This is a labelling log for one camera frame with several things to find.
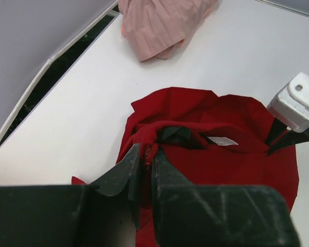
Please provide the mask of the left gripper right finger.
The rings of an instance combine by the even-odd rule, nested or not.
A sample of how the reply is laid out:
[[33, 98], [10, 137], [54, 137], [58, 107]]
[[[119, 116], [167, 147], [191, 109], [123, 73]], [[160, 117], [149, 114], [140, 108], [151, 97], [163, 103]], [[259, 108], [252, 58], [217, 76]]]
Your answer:
[[188, 180], [168, 160], [159, 149], [152, 160], [151, 196], [152, 215], [156, 244], [158, 246], [178, 246], [186, 220], [186, 189], [192, 188]]

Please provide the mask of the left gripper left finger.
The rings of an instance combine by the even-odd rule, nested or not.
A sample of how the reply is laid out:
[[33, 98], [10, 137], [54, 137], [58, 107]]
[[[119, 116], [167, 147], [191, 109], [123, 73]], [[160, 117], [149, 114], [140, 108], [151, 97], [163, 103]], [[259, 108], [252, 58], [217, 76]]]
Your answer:
[[134, 144], [123, 159], [90, 186], [100, 195], [114, 197], [127, 190], [127, 205], [135, 228], [140, 228], [141, 219], [141, 158], [140, 144]]

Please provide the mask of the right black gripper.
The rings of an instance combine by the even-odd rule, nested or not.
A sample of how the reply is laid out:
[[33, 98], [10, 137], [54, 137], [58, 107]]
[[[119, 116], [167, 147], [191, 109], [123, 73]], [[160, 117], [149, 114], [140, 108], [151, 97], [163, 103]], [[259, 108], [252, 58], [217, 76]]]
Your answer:
[[297, 133], [292, 130], [288, 130], [284, 123], [277, 118], [274, 118], [265, 141], [265, 143], [269, 146], [267, 156], [280, 149], [308, 141], [309, 137], [304, 133]]

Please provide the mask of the red pleated skirt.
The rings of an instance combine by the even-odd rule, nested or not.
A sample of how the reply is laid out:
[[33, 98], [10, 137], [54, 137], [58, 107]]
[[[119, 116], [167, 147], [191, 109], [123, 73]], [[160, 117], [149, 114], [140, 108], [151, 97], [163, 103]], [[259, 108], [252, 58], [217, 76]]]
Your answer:
[[299, 246], [290, 218], [299, 176], [296, 148], [267, 156], [273, 117], [257, 100], [170, 87], [132, 103], [117, 163], [140, 144], [141, 219], [127, 190], [90, 201], [76, 246], [158, 246], [152, 215], [152, 160], [159, 149], [188, 180], [178, 246]]

